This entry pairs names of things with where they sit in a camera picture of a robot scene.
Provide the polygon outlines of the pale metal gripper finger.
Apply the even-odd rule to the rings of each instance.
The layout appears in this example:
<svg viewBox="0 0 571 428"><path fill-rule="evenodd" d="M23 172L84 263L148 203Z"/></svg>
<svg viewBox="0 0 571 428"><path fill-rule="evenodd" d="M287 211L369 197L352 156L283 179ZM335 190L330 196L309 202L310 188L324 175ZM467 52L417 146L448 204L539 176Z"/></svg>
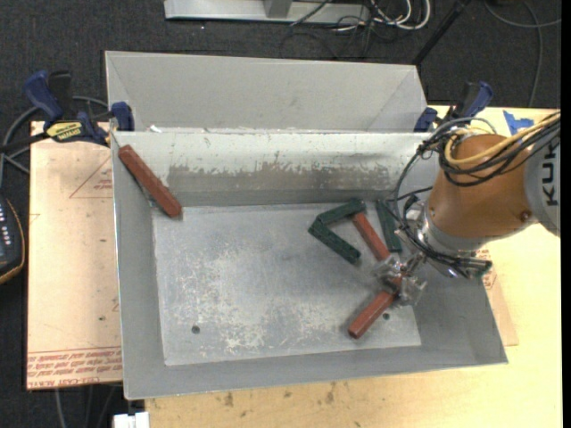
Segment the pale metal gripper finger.
<svg viewBox="0 0 571 428"><path fill-rule="evenodd" d="M426 288L426 280L415 277L405 277L396 297L398 306L415 306Z"/></svg>
<svg viewBox="0 0 571 428"><path fill-rule="evenodd" d="M378 262L371 270L372 276L380 284L401 284L403 265L395 259Z"/></svg>

